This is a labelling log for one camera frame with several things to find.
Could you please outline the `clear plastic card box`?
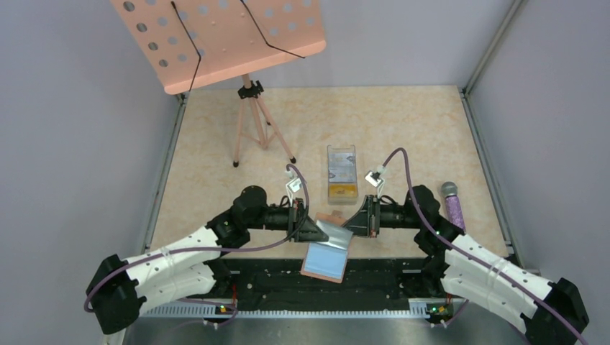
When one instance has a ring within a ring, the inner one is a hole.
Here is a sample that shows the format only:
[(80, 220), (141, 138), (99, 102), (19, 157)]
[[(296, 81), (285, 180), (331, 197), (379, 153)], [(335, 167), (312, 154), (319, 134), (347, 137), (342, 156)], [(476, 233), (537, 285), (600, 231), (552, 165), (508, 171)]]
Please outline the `clear plastic card box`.
[(355, 145), (327, 146), (327, 200), (329, 205), (352, 206), (357, 203), (358, 169)]

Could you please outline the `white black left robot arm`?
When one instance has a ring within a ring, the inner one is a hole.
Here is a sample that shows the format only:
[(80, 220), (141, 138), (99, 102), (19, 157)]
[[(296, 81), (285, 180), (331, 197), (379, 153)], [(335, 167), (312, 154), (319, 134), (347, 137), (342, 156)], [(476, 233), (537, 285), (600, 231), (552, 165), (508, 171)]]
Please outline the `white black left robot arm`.
[(84, 310), (92, 313), (103, 334), (115, 334), (159, 305), (192, 295), (226, 295), (230, 271), (220, 262), (232, 252), (249, 252), (250, 230), (284, 231), (279, 241), (325, 242), (328, 235), (309, 216), (300, 198), (286, 204), (267, 203), (256, 185), (246, 187), (224, 212), (195, 232), (144, 254), (103, 259), (86, 288)]

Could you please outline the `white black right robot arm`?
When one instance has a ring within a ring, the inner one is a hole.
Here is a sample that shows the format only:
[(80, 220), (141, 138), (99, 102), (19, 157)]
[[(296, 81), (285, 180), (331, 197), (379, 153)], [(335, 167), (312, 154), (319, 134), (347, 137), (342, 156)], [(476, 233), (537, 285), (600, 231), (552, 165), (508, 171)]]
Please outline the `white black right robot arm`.
[(417, 185), (403, 203), (368, 195), (343, 226), (374, 237), (382, 228), (415, 229), (426, 254), (416, 291), (464, 298), (507, 321), (531, 344), (578, 344), (589, 317), (578, 288), (553, 282), (485, 249), (440, 214), (430, 189)]

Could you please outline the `yellow credit card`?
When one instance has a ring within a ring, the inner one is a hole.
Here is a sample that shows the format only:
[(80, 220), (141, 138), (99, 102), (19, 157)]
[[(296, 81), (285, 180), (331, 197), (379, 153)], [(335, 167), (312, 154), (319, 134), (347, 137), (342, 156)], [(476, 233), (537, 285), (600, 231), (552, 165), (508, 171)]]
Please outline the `yellow credit card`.
[(329, 198), (357, 198), (358, 187), (355, 184), (331, 184), (329, 186)]

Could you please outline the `silver credit cards stack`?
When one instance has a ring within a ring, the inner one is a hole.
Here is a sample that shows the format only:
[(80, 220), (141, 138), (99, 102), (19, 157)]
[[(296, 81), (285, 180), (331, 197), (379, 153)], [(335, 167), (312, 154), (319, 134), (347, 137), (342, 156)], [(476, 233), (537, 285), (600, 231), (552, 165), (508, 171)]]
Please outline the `silver credit cards stack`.
[(357, 165), (354, 147), (328, 147), (328, 178), (330, 183), (356, 183)]

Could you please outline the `purple glitter microphone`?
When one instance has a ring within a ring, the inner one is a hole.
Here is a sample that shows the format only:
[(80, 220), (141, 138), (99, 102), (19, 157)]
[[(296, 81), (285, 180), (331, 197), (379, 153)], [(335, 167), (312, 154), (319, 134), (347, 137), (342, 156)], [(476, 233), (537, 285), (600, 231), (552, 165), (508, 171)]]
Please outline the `purple glitter microphone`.
[(440, 192), (444, 198), (448, 220), (457, 226), (462, 233), (465, 233), (465, 219), (458, 197), (457, 185), (451, 181), (444, 182), (440, 187)]

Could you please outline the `pink music stand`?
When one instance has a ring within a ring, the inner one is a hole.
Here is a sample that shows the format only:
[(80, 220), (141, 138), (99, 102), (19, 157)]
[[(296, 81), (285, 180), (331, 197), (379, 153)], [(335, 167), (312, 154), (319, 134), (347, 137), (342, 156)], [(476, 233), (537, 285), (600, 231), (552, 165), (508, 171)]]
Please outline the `pink music stand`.
[(282, 139), (250, 74), (326, 47), (318, 1), (125, 1), (113, 7), (170, 95), (241, 78), (254, 142)]

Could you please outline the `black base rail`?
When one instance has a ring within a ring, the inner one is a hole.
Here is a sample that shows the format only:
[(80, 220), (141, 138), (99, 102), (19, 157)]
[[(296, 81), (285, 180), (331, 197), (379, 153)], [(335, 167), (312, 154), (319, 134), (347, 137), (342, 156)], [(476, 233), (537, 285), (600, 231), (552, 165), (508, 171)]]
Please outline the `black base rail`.
[(300, 273), (300, 259), (222, 259), (223, 274), (205, 298), (235, 301), (240, 311), (407, 311), (418, 300), (447, 301), (423, 271), (425, 259), (349, 259), (341, 282)]

